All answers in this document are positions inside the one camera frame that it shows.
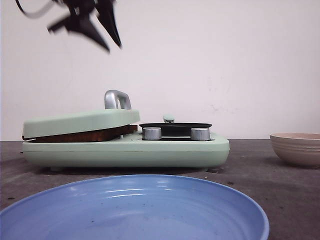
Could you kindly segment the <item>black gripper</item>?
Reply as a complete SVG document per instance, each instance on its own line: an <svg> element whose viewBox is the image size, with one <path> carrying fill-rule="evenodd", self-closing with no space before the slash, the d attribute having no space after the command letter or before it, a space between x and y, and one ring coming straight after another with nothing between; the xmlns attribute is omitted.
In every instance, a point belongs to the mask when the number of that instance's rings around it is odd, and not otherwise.
<svg viewBox="0 0 320 240"><path fill-rule="evenodd" d="M89 14L96 9L99 22L108 32L115 44L121 48L122 42L114 15L114 2L114 0L59 0L59 4L68 7L70 15L49 25L47 30L55 33L59 29L65 28L68 32L82 34L100 45L109 53L109 46L90 20Z"/></svg>

